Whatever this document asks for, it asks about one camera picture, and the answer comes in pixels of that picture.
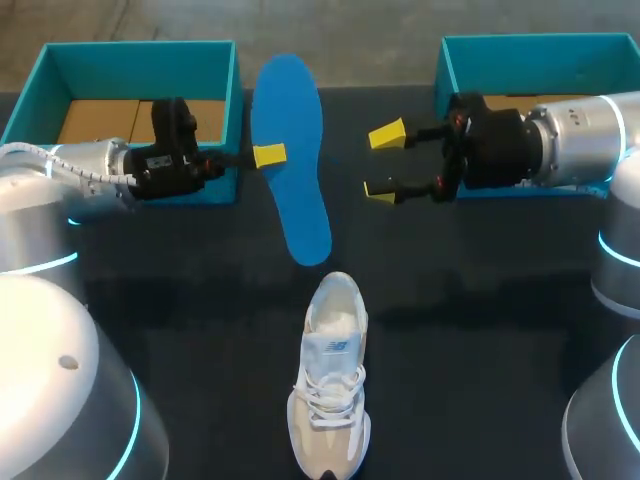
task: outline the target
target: sneaker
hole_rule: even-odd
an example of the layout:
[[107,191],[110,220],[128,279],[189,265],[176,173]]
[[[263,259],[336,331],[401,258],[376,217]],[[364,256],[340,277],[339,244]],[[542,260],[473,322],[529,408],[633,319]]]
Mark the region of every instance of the sneaker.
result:
[[346,480],[364,459],[371,420],[364,411],[367,312],[354,280],[327,275],[304,324],[298,381],[287,402],[293,452],[312,479]]

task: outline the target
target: black table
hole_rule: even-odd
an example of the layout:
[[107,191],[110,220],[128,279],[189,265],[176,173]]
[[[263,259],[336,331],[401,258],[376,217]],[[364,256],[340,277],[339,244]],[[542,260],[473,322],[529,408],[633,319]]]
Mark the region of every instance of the black table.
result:
[[[366,200],[364,178],[438,170],[437,147],[397,158],[366,144],[370,129],[424,115],[431,95],[321,92],[334,241],[322,266],[292,261],[257,172],[233,207],[77,229],[92,313],[164,418],[171,479],[299,476],[286,399],[308,301],[332,270],[356,279],[370,316],[372,440],[360,478],[568,478],[567,342],[602,315],[589,288],[599,204]],[[15,99],[0,95],[0,119]]]

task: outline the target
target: blue insole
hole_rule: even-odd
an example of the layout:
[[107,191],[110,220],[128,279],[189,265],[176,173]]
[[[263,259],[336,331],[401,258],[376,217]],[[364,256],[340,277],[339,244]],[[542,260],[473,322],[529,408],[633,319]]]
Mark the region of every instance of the blue insole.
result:
[[278,208],[287,248],[300,265],[331,253],[331,228],[318,184],[322,106],[311,72],[295,55],[278,55],[256,82],[251,107],[255,146],[283,143],[286,163],[261,169]]

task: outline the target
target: cable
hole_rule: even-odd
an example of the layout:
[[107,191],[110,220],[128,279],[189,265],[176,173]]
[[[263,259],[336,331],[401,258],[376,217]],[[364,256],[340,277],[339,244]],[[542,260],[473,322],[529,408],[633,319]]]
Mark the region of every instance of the cable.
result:
[[116,185],[127,185],[129,187],[135,187],[138,185],[138,182],[132,175],[100,175],[95,172],[88,172],[75,165],[71,165],[70,163],[65,162],[60,157],[45,150],[44,148],[40,148],[40,147],[37,147],[36,145],[31,145],[29,143],[24,143],[24,142],[12,142],[12,143],[7,143],[1,146],[0,159],[5,155],[8,155],[13,152],[32,153],[44,160],[49,160],[53,162],[55,165],[58,165],[59,167],[64,168],[65,170],[68,170],[69,172],[74,173],[79,177],[82,177],[94,182],[111,183]]

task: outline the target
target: new balance logo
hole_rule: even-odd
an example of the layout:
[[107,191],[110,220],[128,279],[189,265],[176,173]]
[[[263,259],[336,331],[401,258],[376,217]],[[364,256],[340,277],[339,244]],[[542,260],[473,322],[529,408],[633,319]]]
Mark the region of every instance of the new balance logo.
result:
[[324,351],[327,353],[341,353],[347,348],[349,342],[329,342]]

